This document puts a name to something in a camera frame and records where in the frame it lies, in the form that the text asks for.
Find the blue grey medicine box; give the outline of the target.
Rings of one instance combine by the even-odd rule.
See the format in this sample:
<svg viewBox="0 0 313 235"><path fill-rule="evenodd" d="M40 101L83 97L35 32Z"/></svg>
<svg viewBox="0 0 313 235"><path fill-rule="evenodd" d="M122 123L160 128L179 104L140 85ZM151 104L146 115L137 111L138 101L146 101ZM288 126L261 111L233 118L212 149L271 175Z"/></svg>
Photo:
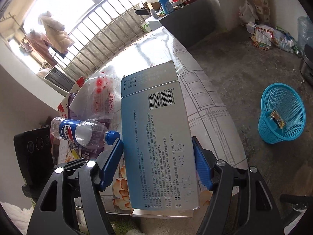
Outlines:
<svg viewBox="0 0 313 235"><path fill-rule="evenodd" d="M197 209L192 136L172 61L122 79L121 128L132 207L146 211Z"/></svg>

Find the red white chestnut paper bag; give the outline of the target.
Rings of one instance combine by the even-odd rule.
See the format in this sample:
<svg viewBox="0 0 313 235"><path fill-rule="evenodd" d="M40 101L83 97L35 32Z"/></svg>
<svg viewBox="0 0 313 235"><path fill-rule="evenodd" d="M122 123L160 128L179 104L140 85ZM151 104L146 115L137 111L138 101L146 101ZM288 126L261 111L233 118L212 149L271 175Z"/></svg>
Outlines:
<svg viewBox="0 0 313 235"><path fill-rule="evenodd" d="M73 87L70 89L69 93L65 96L63 101L57 106L57 110L59 115L62 118L71 119L70 113L71 110L69 108L71 102L73 101L74 97L83 86L85 79L81 76L78 80L75 81Z"/></svg>

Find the Pepsi plastic bottle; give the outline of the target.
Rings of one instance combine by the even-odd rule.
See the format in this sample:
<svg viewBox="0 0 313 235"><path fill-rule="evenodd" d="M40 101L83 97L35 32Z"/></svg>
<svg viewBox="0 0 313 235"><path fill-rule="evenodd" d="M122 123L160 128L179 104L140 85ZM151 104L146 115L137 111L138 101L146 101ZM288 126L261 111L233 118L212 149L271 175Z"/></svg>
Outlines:
<svg viewBox="0 0 313 235"><path fill-rule="evenodd" d="M121 137L117 131L109 130L96 120L79 121L62 117L52 119L50 133L57 139L64 139L90 150L113 145Z"/></svg>

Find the clear red-printed plastic bag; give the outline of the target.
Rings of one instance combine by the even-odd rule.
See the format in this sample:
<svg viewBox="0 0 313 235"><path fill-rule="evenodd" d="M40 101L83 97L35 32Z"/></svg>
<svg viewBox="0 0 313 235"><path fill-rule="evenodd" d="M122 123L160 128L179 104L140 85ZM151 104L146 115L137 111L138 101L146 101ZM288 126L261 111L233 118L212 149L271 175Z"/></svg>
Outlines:
<svg viewBox="0 0 313 235"><path fill-rule="evenodd" d="M96 71L69 105L79 120L117 120L121 117L121 80L112 71Z"/></svg>

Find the black induction cooker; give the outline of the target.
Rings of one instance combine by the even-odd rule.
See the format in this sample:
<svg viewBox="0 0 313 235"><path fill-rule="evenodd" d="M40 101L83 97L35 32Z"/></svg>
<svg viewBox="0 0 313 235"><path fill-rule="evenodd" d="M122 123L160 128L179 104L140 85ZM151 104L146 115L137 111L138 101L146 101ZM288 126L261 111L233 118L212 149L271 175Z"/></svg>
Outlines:
<svg viewBox="0 0 313 235"><path fill-rule="evenodd" d="M17 134L13 142L25 183L31 187L44 186L54 167L50 129L38 128Z"/></svg>

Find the orange snack wrapper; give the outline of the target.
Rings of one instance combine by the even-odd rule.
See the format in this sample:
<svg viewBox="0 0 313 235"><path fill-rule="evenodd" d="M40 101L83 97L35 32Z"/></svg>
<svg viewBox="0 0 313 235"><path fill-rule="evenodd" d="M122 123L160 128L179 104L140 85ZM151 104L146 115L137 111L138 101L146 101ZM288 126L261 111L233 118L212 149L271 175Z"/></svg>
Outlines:
<svg viewBox="0 0 313 235"><path fill-rule="evenodd" d="M280 129L283 129L285 126L285 121L276 110L271 112L270 121L274 122Z"/></svg>

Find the blue plastic mesh basket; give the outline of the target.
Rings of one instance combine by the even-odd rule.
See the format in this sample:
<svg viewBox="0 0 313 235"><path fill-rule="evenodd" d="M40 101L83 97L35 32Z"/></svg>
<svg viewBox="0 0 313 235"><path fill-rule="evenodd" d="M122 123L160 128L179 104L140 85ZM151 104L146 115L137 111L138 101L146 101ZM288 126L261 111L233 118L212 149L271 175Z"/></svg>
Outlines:
<svg viewBox="0 0 313 235"><path fill-rule="evenodd" d="M270 121L270 114L276 110L285 121L283 129ZM268 144L293 141L303 132L306 111L298 93L284 83L273 83L261 97L261 114L258 122L259 136Z"/></svg>

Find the hanging beige clothes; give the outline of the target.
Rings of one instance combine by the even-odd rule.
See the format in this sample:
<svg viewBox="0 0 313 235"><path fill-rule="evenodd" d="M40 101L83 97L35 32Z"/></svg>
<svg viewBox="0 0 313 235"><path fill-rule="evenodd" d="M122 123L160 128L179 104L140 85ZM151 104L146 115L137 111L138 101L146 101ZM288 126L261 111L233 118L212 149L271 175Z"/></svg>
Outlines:
<svg viewBox="0 0 313 235"><path fill-rule="evenodd" d="M25 35L26 40L50 66L54 67L57 65L57 61L50 54L49 48L64 58L74 41L65 32L65 26L53 19L49 11L40 14L38 22L43 26L46 33L30 30Z"/></svg>

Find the metal balcony railing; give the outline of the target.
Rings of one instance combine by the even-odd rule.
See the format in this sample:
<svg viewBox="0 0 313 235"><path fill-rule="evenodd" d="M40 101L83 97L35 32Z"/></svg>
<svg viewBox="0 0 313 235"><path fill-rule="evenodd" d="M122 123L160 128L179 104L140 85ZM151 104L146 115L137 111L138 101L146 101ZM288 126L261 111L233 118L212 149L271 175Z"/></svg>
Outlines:
<svg viewBox="0 0 313 235"><path fill-rule="evenodd" d="M99 69L127 45L150 31L141 0L94 0L68 35L74 40L65 57L52 52L56 69L77 79Z"/></svg>

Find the dark grey cabinet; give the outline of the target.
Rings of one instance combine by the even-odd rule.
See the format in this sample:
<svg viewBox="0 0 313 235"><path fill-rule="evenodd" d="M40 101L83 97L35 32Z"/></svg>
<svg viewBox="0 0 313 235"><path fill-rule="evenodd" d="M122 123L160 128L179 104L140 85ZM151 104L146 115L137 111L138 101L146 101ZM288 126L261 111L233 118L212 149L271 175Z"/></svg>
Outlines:
<svg viewBox="0 0 313 235"><path fill-rule="evenodd" d="M207 0L197 0L169 15L158 19L150 16L145 21L152 31L165 27L186 48L216 29L213 11Z"/></svg>

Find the blue detergent bottle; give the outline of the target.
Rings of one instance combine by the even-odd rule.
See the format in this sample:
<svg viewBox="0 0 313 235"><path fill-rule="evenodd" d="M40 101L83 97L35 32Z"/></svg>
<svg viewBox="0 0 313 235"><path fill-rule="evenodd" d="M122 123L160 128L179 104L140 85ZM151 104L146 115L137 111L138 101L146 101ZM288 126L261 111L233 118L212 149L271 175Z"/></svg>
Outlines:
<svg viewBox="0 0 313 235"><path fill-rule="evenodd" d="M174 12L174 7L172 4L169 2L169 0L158 0L158 2L161 4L161 7L165 14L171 14Z"/></svg>

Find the pile of packets on floor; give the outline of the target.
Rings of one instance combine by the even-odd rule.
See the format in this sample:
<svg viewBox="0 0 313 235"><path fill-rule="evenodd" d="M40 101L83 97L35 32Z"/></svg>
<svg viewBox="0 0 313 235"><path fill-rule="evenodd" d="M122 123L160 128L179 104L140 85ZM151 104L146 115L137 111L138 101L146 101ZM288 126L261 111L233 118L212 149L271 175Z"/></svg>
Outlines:
<svg viewBox="0 0 313 235"><path fill-rule="evenodd" d="M269 50L275 46L285 52L295 53L297 56L302 55L295 39L280 27L272 28L265 24L256 25L250 22L246 24L246 28L251 34L253 45L260 49Z"/></svg>

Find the black rice cooker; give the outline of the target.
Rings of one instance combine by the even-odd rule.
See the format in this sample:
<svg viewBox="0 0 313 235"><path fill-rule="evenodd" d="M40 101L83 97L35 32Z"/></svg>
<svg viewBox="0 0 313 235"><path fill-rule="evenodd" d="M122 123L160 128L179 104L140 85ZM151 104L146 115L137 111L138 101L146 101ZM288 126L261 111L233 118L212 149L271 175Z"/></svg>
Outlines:
<svg viewBox="0 0 313 235"><path fill-rule="evenodd" d="M300 73L304 80L313 86L313 48L307 44L300 62Z"/></svg>

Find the white plastic bag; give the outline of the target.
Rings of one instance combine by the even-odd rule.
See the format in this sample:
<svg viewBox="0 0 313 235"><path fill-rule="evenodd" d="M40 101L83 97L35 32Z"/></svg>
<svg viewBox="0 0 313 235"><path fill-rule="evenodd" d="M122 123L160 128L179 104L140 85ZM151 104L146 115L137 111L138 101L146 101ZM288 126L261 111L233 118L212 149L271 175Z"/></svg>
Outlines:
<svg viewBox="0 0 313 235"><path fill-rule="evenodd" d="M247 0L243 6L239 7L239 19L243 24L255 23L259 20L253 6Z"/></svg>

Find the empty blue water jug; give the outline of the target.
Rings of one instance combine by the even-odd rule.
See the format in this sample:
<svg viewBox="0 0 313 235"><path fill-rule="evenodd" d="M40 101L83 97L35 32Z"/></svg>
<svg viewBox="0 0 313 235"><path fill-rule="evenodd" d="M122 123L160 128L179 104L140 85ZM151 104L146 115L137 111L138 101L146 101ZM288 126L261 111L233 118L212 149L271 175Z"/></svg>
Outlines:
<svg viewBox="0 0 313 235"><path fill-rule="evenodd" d="M313 24L308 16L298 18L298 47L304 52L305 45L312 47Z"/></svg>

